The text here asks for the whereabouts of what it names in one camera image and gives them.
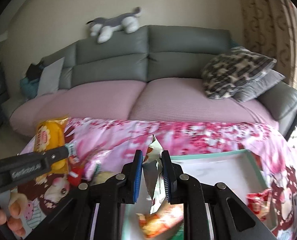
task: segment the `sofa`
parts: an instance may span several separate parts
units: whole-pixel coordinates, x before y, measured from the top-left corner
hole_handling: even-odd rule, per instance
[[[116,32],[98,44],[79,40],[42,60],[65,57],[59,90],[27,102],[3,104],[12,128],[32,137],[53,117],[116,120],[261,122],[288,131],[297,112],[297,90],[280,82],[257,99],[208,99],[201,70],[233,45],[230,32],[183,26],[143,26]]]

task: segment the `gray pillow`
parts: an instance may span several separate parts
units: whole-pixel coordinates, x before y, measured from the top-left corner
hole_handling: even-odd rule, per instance
[[[58,90],[63,63],[64,57],[43,69],[40,82],[38,84],[37,97],[45,94],[51,94]]]
[[[274,67],[276,59],[232,48],[220,54],[204,67],[202,79],[206,96],[211,99],[229,98],[252,80],[258,80]]]
[[[275,86],[284,78],[285,77],[282,74],[270,69],[260,80],[250,81],[250,83],[246,87],[243,87],[241,90],[239,90],[233,96],[233,98],[238,102],[252,100]]]

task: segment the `teal pillow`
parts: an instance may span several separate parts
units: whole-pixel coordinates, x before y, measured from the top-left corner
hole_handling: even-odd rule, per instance
[[[32,81],[29,81],[27,77],[21,79],[19,81],[19,85],[23,96],[25,96],[27,99],[35,98],[37,95],[39,81],[40,79],[34,79]]]

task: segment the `curtain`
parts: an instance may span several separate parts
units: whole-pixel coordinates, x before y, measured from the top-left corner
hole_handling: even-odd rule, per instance
[[[290,0],[241,0],[245,47],[277,59],[274,70],[297,89],[297,9]]]

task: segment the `snack package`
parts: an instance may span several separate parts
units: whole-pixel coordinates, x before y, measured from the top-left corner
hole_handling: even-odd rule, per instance
[[[99,173],[104,158],[111,152],[111,150],[94,150],[91,151],[84,163],[84,179],[92,181],[94,177]]]
[[[65,144],[64,129],[68,118],[50,119],[41,122],[36,129],[35,135],[35,152],[43,152]],[[67,160],[61,160],[53,163],[51,166],[52,173],[68,173]]]
[[[106,182],[110,177],[114,176],[115,173],[112,173],[110,171],[101,171],[97,173],[92,181],[90,182],[90,185],[97,185]]]
[[[84,164],[81,163],[77,157],[76,149],[73,142],[66,143],[65,147],[68,150],[68,176],[67,181],[77,187],[82,180],[82,174],[84,171]]]
[[[159,209],[166,197],[163,180],[163,165],[161,160],[162,151],[162,146],[153,135],[153,141],[148,146],[143,161],[145,184],[152,199],[150,214],[155,213]]]
[[[145,238],[153,238],[174,227],[184,219],[183,204],[171,205],[165,203],[155,214],[139,214],[139,226]]]
[[[248,200],[248,208],[261,220],[266,219],[269,213],[272,198],[272,189],[267,188],[263,192],[250,193],[246,195]]]

